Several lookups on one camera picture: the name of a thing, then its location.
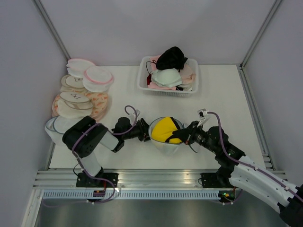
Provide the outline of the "white mesh blue-trim laundry bag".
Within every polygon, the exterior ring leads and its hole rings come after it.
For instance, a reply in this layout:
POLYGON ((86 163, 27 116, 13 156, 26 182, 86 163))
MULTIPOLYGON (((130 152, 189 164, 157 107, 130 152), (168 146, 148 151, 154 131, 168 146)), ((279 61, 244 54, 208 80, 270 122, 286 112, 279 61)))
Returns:
MULTIPOLYGON (((169 155, 173 155, 176 153, 178 147, 183 144, 183 142, 179 143, 179 144, 170 144, 170 143, 164 143, 164 142, 159 142, 156 141, 154 139, 151 138, 151 133, 152 130, 154 128, 154 126, 156 125, 156 123, 158 123, 160 120, 162 120, 165 117, 160 117, 155 119, 149 126, 149 136, 150 139, 152 141, 152 144, 156 147, 157 150, 159 150, 162 154, 169 156, 169 155)), ((175 119, 178 124, 180 125, 181 129, 184 129, 184 125, 177 119, 175 119)))

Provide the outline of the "yellow bra black trim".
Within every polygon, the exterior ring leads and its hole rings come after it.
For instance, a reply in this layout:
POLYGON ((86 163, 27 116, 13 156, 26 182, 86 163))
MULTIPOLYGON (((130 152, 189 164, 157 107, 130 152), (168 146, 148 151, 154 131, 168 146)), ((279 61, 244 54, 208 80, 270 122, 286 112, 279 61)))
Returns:
POLYGON ((165 117, 154 126, 151 131, 151 138, 164 143, 179 144, 182 141, 173 135, 174 131, 181 127, 173 117, 165 117))

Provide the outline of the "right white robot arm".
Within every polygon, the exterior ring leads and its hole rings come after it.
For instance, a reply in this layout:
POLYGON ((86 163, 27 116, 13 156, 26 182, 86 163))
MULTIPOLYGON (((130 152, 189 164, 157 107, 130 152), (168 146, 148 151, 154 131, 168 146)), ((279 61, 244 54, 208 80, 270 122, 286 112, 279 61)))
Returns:
POLYGON ((216 181, 226 187, 240 188, 273 208, 290 227, 303 225, 303 188, 279 178, 252 161, 228 141, 220 125, 204 131, 198 122, 172 133, 173 138, 190 145, 197 143, 215 154, 220 165, 216 181))

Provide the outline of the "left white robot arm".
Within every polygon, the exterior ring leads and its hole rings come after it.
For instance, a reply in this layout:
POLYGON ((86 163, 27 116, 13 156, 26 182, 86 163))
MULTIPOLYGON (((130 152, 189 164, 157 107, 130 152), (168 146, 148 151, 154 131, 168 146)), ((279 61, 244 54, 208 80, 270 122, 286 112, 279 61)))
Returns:
POLYGON ((114 153, 119 152, 126 140, 149 141, 148 129, 149 124, 143 118, 131 125, 129 118, 121 117, 110 132, 106 126, 86 116, 64 133, 62 141, 82 169, 79 178, 86 178, 92 187, 99 187, 103 183, 104 170, 97 161, 95 148, 101 144, 114 153))

